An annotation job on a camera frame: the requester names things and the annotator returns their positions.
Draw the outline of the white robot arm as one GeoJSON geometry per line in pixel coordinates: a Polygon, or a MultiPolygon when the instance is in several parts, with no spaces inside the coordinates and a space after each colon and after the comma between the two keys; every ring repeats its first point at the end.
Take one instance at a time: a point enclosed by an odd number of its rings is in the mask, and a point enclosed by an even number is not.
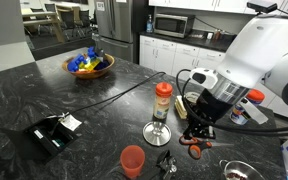
{"type": "Polygon", "coordinates": [[[189,126],[184,137],[193,138],[197,126],[216,128],[239,103],[252,119],[262,124],[267,117],[245,98],[259,80],[288,105],[288,17],[258,15],[251,19],[230,44],[215,68],[198,67],[190,78],[204,90],[195,106],[186,105],[189,126]]]}

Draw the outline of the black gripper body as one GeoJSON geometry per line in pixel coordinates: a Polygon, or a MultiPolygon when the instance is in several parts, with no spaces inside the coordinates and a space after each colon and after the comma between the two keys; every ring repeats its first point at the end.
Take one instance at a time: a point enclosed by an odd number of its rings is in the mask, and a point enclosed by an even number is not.
{"type": "Polygon", "coordinates": [[[232,107],[232,104],[216,99],[207,89],[204,89],[194,100],[186,94],[183,104],[188,112],[189,123],[183,133],[186,140],[191,140],[193,137],[215,139],[216,135],[212,127],[232,107]]]}

